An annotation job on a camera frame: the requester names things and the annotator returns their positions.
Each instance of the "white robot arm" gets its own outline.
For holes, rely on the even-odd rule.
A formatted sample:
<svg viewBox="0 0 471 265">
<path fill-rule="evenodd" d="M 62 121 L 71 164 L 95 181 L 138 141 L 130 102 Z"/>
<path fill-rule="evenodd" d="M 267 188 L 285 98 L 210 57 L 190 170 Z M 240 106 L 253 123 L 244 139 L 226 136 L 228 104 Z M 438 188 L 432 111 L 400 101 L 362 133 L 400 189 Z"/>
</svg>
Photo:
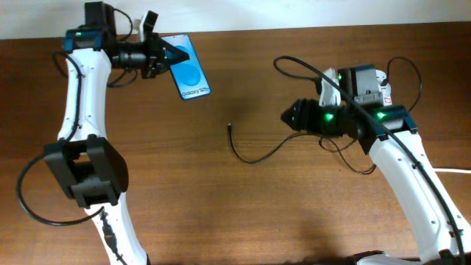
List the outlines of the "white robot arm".
<svg viewBox="0 0 471 265">
<path fill-rule="evenodd" d="M 275 68 L 290 77 L 293 74 L 277 66 L 277 61 L 282 59 L 292 60 L 322 76 L 322 80 L 320 77 L 311 79 L 316 83 L 319 101 L 296 101 L 283 113 L 282 120 L 294 130 L 307 130 L 325 137 L 348 134 L 359 140 L 364 152 L 392 187 L 414 232 L 421 263 L 447 258 L 453 262 L 454 257 L 459 257 L 463 264 L 465 257 L 469 259 L 470 224 L 436 176 L 408 111 L 403 106 L 392 105 L 391 86 L 384 82 L 386 74 L 375 70 L 373 65 L 339 69 L 338 74 L 333 69 L 322 73 L 297 58 L 277 58 Z M 351 101 L 341 106 L 341 97 L 350 97 Z M 389 258 L 384 253 L 363 254 L 355 260 L 357 264 L 410 262 Z"/>
<path fill-rule="evenodd" d="M 160 39 L 152 29 L 157 14 L 148 12 L 142 20 L 141 42 L 117 40 L 114 12 L 103 2 L 85 3 L 85 24 L 70 29 L 63 39 L 67 58 L 67 105 L 58 142 L 28 163 L 18 178 L 17 195 L 24 210 L 48 225 L 75 225 L 93 221 L 111 264 L 150 264 L 132 227 L 126 204 L 127 165 L 107 141 L 105 97 L 112 68 L 141 71 L 142 78 L 154 78 L 170 66 L 188 59 L 188 54 Z M 88 156 L 88 161 L 79 157 Z M 70 222 L 53 222 L 31 211 L 21 195 L 21 183 L 28 169 L 44 158 L 65 195 L 75 199 L 90 216 Z"/>
</svg>

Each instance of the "black mount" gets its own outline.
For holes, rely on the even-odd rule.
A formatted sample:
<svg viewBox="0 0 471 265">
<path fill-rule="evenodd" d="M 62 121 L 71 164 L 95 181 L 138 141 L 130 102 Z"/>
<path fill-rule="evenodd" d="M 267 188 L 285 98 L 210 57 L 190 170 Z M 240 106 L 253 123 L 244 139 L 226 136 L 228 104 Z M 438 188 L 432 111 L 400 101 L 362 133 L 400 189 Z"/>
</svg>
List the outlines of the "black mount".
<svg viewBox="0 0 471 265">
<path fill-rule="evenodd" d="M 113 68 L 141 70 L 143 79 L 155 78 L 169 67 L 188 60 L 186 52 L 175 48 L 152 32 L 158 15 L 152 11 L 144 19 L 144 41 L 130 43 L 116 39 L 114 8 L 102 1 L 85 3 L 85 24 L 70 29 L 63 38 L 64 50 L 93 48 L 104 50 Z"/>
<path fill-rule="evenodd" d="M 127 190 L 126 162 L 103 137 L 59 141 L 46 145 L 44 152 L 48 154 L 44 160 L 65 195 L 81 208 L 103 202 L 117 205 L 119 195 Z M 89 160 L 79 161 L 81 157 Z"/>
</svg>

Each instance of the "wooden table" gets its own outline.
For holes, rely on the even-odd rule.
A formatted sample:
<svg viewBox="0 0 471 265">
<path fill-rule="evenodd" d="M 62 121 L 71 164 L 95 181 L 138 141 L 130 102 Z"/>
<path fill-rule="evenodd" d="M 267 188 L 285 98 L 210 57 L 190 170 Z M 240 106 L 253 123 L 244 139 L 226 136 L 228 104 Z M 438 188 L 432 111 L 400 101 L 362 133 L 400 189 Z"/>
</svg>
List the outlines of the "wooden table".
<svg viewBox="0 0 471 265">
<path fill-rule="evenodd" d="M 415 257 L 411 229 L 383 175 L 352 173 L 317 138 L 294 139 L 250 166 L 230 150 L 226 125 L 246 158 L 268 152 L 291 130 L 280 114 L 296 99 L 317 98 L 314 84 L 289 79 L 273 59 L 290 54 L 325 70 L 411 58 L 424 92 L 411 114 L 434 166 L 469 167 L 471 158 L 471 24 L 416 24 L 190 34 L 213 93 L 184 102 L 170 74 L 107 92 L 106 125 L 130 171 L 128 207 L 153 264 L 281 264 L 385 250 Z M 51 52 L 60 39 L 0 41 L 0 259 L 2 264 L 107 264 L 91 223 L 49 227 L 15 198 L 24 164 L 54 142 L 67 80 Z M 307 73 L 286 64 L 290 71 Z M 414 71 L 392 66 L 394 103 L 411 105 Z M 352 165 L 371 160 L 359 145 Z M 471 220 L 471 179 L 439 175 Z M 40 215 L 84 216 L 66 199 L 44 163 L 24 183 Z"/>
</svg>

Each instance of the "smartphone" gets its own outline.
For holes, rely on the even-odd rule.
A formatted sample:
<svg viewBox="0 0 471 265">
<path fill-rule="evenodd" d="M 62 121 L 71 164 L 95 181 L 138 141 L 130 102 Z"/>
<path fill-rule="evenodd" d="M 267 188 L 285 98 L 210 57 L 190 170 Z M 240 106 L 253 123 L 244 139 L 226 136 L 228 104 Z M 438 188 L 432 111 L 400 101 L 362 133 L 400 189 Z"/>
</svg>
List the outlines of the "smartphone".
<svg viewBox="0 0 471 265">
<path fill-rule="evenodd" d="M 194 99 L 211 93 L 205 73 L 187 34 L 162 37 L 172 46 L 188 53 L 190 60 L 170 66 L 171 75 L 183 100 Z"/>
</svg>

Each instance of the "black cable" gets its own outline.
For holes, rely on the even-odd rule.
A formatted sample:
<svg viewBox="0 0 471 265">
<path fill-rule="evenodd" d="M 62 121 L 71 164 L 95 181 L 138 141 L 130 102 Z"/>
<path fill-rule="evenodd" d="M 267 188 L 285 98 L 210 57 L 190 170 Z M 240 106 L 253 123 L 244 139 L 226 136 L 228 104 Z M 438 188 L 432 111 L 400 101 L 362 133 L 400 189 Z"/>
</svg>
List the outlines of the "black cable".
<svg viewBox="0 0 471 265">
<path fill-rule="evenodd" d="M 348 149 L 349 147 L 351 147 L 354 143 L 356 143 L 358 141 L 358 139 L 353 139 L 353 141 L 349 142 L 346 146 L 342 147 L 339 149 L 339 147 L 337 146 L 337 144 L 332 140 L 332 139 L 328 139 L 329 142 L 331 142 L 334 146 L 336 146 L 336 150 L 331 150 L 331 149 L 327 149 L 325 148 L 324 145 L 322 145 L 322 141 L 324 140 L 325 137 L 322 137 L 319 139 L 319 146 L 321 148 L 323 148 L 323 150 L 327 151 L 327 152 L 331 152 L 331 153 L 334 153 L 334 152 L 337 152 L 339 155 L 340 155 L 340 158 L 344 161 L 345 165 L 351 169 L 353 172 L 357 173 L 357 174 L 362 174 L 362 175 L 369 175 L 371 173 L 373 173 L 376 169 L 376 165 L 373 164 L 369 169 L 365 170 L 365 171 L 361 171 L 361 170 L 357 170 L 357 169 L 354 169 L 348 162 L 347 160 L 344 158 L 343 154 L 341 153 L 342 151 Z"/>
<path fill-rule="evenodd" d="M 389 69 L 391 67 L 391 63 L 394 60 L 397 60 L 397 59 L 401 59 L 401 60 L 404 60 L 404 61 L 408 62 L 412 66 L 412 68 L 414 68 L 414 70 L 417 74 L 417 77 L 419 78 L 419 94 L 417 94 L 417 98 L 415 99 L 415 102 L 409 108 L 409 112 L 411 112 L 414 109 L 415 105 L 417 105 L 417 103 L 419 102 L 420 96 L 422 95 L 422 76 L 420 75 L 420 71 L 419 71 L 419 69 L 417 68 L 417 66 L 415 65 L 414 62 L 412 62 L 408 58 L 402 57 L 402 56 L 397 56 L 397 57 L 394 57 L 394 58 L 390 59 L 389 62 L 388 62 L 387 70 L 386 70 L 386 78 L 385 78 L 385 80 L 382 81 L 381 85 L 384 86 L 384 85 L 387 85 L 389 83 Z"/>
<path fill-rule="evenodd" d="M 80 94 L 81 94 L 81 91 L 82 91 L 82 72 L 80 71 L 80 68 L 77 65 L 77 63 L 75 63 L 75 61 L 65 52 L 53 52 L 52 53 L 52 59 L 54 60 L 54 63 L 56 64 L 56 66 L 59 65 L 57 63 L 57 58 L 56 58 L 56 56 L 58 54 L 64 56 L 67 60 L 69 60 L 69 62 L 71 62 L 72 65 L 74 65 L 75 70 L 77 71 L 77 102 L 76 102 L 76 106 L 75 106 L 74 123 L 72 125 L 71 134 L 65 140 L 60 140 L 61 144 L 66 144 L 72 139 L 72 137 L 74 137 L 75 132 L 77 131 L 77 128 L 79 126 Z M 96 215 L 101 213 L 104 209 L 103 207 L 101 207 L 94 214 L 92 214 L 90 216 L 87 216 L 87 217 L 84 217 L 82 219 L 73 220 L 73 221 L 57 222 L 57 221 L 51 221 L 51 220 L 48 220 L 48 219 L 44 219 L 43 217 L 41 217 L 41 216 L 37 215 L 35 212 L 33 212 L 30 207 L 28 207 L 26 201 L 23 198 L 23 194 L 21 193 L 21 185 L 23 184 L 23 179 L 26 176 L 26 173 L 31 169 L 31 167 L 33 167 L 39 160 L 45 158 L 47 155 L 49 155 L 49 153 L 43 152 L 42 154 L 38 155 L 37 157 L 33 158 L 30 162 L 28 162 L 28 164 L 25 165 L 23 170 L 21 170 L 21 173 L 18 177 L 18 181 L 16 182 L 16 196 L 18 198 L 18 201 L 20 202 L 21 207 L 26 211 L 26 213 L 28 213 L 34 220 L 36 220 L 40 223 L 43 223 L 45 225 L 54 225 L 54 226 L 78 225 L 80 223 L 83 223 L 85 221 L 88 221 L 88 220 L 92 219 L 93 217 L 95 217 Z"/>
<path fill-rule="evenodd" d="M 116 82 L 118 82 L 119 80 L 121 80 L 121 79 L 124 77 L 124 75 L 126 75 L 127 73 L 129 73 L 129 72 L 131 72 L 131 71 L 134 71 L 134 77 L 133 77 L 131 80 L 129 80 L 129 81 L 126 82 L 126 83 L 122 83 L 122 84 L 115 85 Z M 130 70 L 130 71 L 129 71 L 129 70 L 125 70 L 125 71 L 123 72 L 123 74 L 121 74 L 118 78 L 116 78 L 116 79 L 115 79 L 114 81 L 112 81 L 111 83 L 108 83 L 108 84 L 107 84 L 107 87 L 109 87 L 109 88 L 123 88 L 123 87 L 125 87 L 125 86 L 131 85 L 132 83 L 134 83 L 134 81 L 135 81 L 137 78 L 138 78 L 138 70 L 136 70 L 136 69 L 133 69 L 133 70 Z"/>
<path fill-rule="evenodd" d="M 288 143 L 291 139 L 293 138 L 296 138 L 296 137 L 300 137 L 300 136 L 306 136 L 306 135 L 310 135 L 306 132 L 296 132 L 296 133 L 293 133 L 292 135 L 288 136 L 285 138 L 285 140 L 281 141 L 280 144 L 278 144 L 278 146 L 276 146 L 272 151 L 268 152 L 266 155 L 264 155 L 263 157 L 261 158 L 258 158 L 256 160 L 245 160 L 243 159 L 236 151 L 236 148 L 234 147 L 234 143 L 233 143 L 233 126 L 232 124 L 228 124 L 227 125 L 227 132 L 229 133 L 229 141 L 230 141 L 230 147 L 233 149 L 233 152 L 235 154 L 235 156 L 237 156 L 238 159 L 240 159 L 242 162 L 244 163 L 248 163 L 250 165 L 253 165 L 253 164 L 256 164 L 256 163 L 261 163 L 263 161 L 265 161 L 265 159 L 271 157 L 274 153 L 276 153 L 276 151 L 279 150 L 279 148 L 281 148 L 283 145 L 285 145 L 286 143 Z"/>
<path fill-rule="evenodd" d="M 116 12 L 119 12 L 119 13 L 123 14 L 123 15 L 124 15 L 124 16 L 127 18 L 127 20 L 129 20 L 129 21 L 130 21 L 130 26 L 131 26 L 130 32 L 129 32 L 129 33 L 127 33 L 127 35 L 126 35 L 126 36 L 124 36 L 124 37 L 122 37 L 121 39 L 119 39 L 119 41 L 125 41 L 125 40 L 126 40 L 126 39 L 128 39 L 128 38 L 131 36 L 131 34 L 132 34 L 132 28 L 133 28 L 133 26 L 132 26 L 132 20 L 131 20 L 131 17 L 129 17 L 129 15 L 128 15 L 128 14 L 126 14 L 125 12 L 123 12 L 123 11 L 119 10 L 118 8 L 114 8 L 114 10 L 115 10 Z"/>
<path fill-rule="evenodd" d="M 291 78 L 295 78 L 295 79 L 301 79 L 301 80 L 310 80 L 310 81 L 314 81 L 314 77 L 307 77 L 307 76 L 300 76 L 300 75 L 297 75 L 297 74 L 292 74 L 292 73 L 289 73 L 287 71 L 284 71 L 283 69 L 281 69 L 278 64 L 276 64 L 276 59 L 275 61 L 273 62 L 273 66 L 275 67 L 275 69 L 277 69 L 281 74 L 284 74 L 286 75 L 287 77 L 291 77 Z"/>
<path fill-rule="evenodd" d="M 230 141 L 230 147 L 232 148 L 235 156 L 242 162 L 244 163 L 248 163 L 250 165 L 253 165 L 253 164 L 256 164 L 256 163 L 261 163 L 263 161 L 265 161 L 267 158 L 271 157 L 274 153 L 276 153 L 276 151 L 279 150 L 279 148 L 281 148 L 282 146 L 284 146 L 286 143 L 288 143 L 291 139 L 293 138 L 296 138 L 296 137 L 300 137 L 300 136 L 318 136 L 319 135 L 314 135 L 314 134 L 310 134 L 310 133 L 306 133 L 306 132 L 296 132 L 296 133 L 293 133 L 291 135 L 289 135 L 288 137 L 286 137 L 283 141 L 281 141 L 280 144 L 278 144 L 272 151 L 268 152 L 266 155 L 264 155 L 263 157 L 261 158 L 258 158 L 256 160 L 245 160 L 243 159 L 236 151 L 236 148 L 234 147 L 234 142 L 233 142 L 233 136 L 232 136 L 232 125 L 231 124 L 228 124 L 227 125 L 227 132 L 229 133 L 229 141 Z M 348 162 L 347 160 L 345 159 L 345 157 L 343 156 L 343 154 L 341 153 L 342 150 L 345 150 L 346 148 L 348 148 L 349 146 L 351 146 L 353 143 L 356 142 L 356 140 L 354 140 L 353 142 L 349 143 L 348 145 L 346 145 L 345 147 L 343 147 L 342 149 L 339 149 L 339 146 L 337 146 L 337 144 L 332 141 L 331 139 L 329 138 L 326 138 L 326 137 L 321 137 L 321 140 L 322 139 L 327 139 L 329 142 L 331 142 L 334 147 L 336 148 L 336 150 L 329 150 L 329 149 L 326 149 L 324 148 L 322 145 L 321 147 L 326 150 L 326 151 L 329 151 L 329 152 L 338 152 L 339 155 L 340 155 L 340 158 L 345 162 L 345 164 L 348 166 L 349 169 L 351 169 L 353 172 L 357 173 L 357 174 L 362 174 L 362 175 L 368 175 L 368 174 L 371 174 L 373 173 L 373 171 L 376 169 L 376 165 L 373 165 L 371 168 L 365 170 L 365 171 L 359 171 L 357 169 L 354 169 Z"/>
<path fill-rule="evenodd" d="M 324 136 L 321 136 L 321 138 L 319 139 L 319 146 L 321 148 L 323 148 L 323 150 L 327 151 L 327 152 L 338 152 L 338 150 L 330 150 L 330 149 L 327 149 L 325 148 L 323 145 L 322 145 L 322 141 L 324 140 Z M 353 139 L 353 141 L 349 142 L 346 146 L 342 147 L 340 149 L 340 151 L 344 151 L 346 150 L 348 147 L 352 146 L 354 143 L 356 143 L 358 141 L 358 139 Z"/>
<path fill-rule="evenodd" d="M 407 146 L 394 133 L 392 133 L 391 130 L 389 130 L 386 126 L 384 126 L 384 124 L 381 124 L 380 122 L 378 122 L 365 109 L 363 109 L 363 107 L 360 106 L 359 103 L 357 103 L 355 100 L 353 100 L 352 97 L 347 92 L 340 89 L 340 87 L 331 78 L 326 76 L 320 70 L 318 70 L 317 68 L 314 68 L 310 64 L 308 64 L 308 63 L 306 63 L 306 62 L 304 62 L 304 61 L 302 61 L 298 58 L 295 58 L 295 57 L 292 57 L 292 56 L 286 56 L 286 55 L 280 56 L 280 57 L 276 58 L 273 61 L 273 65 L 275 66 L 276 69 L 278 69 L 278 67 L 277 67 L 278 60 L 291 60 L 291 61 L 294 61 L 295 63 L 299 63 L 300 65 L 305 66 L 307 69 L 311 70 L 312 72 L 318 74 L 321 78 L 323 78 L 325 81 L 327 81 L 329 84 L 331 84 L 341 94 L 341 96 L 343 96 L 345 98 L 345 100 L 347 102 L 349 102 L 367 121 L 369 121 L 370 123 L 372 123 L 372 124 L 378 126 L 379 128 L 381 128 L 389 137 L 391 137 L 392 139 L 394 139 L 396 141 L 396 143 L 400 146 L 400 148 L 404 151 L 404 153 L 412 161 L 412 164 L 415 166 L 415 168 L 419 169 L 419 171 L 422 174 L 422 176 L 424 177 L 425 181 L 430 186 L 431 190 L 433 191 L 436 198 L 438 199 L 440 205 L 442 205 L 443 211 L 447 215 L 447 217 L 450 221 L 450 225 L 453 229 L 453 233 L 455 235 L 456 244 L 458 246 L 458 251 L 459 251 L 460 264 L 465 265 L 466 260 L 465 260 L 465 257 L 464 257 L 463 241 L 461 239 L 461 234 L 459 232 L 458 226 L 456 225 L 456 221 L 453 218 L 453 214 L 451 213 L 451 210 L 448 207 L 447 203 L 445 202 L 445 199 L 443 198 L 442 194 L 440 194 L 440 191 L 435 186 L 435 183 L 433 183 L 432 179 L 430 178 L 430 176 L 428 175 L 428 173 L 424 169 L 424 166 L 422 165 L 422 163 L 420 163 L 415 158 L 415 156 L 414 156 L 414 154 L 412 154 L 411 150 L 409 150 L 409 148 L 407 148 Z"/>
</svg>

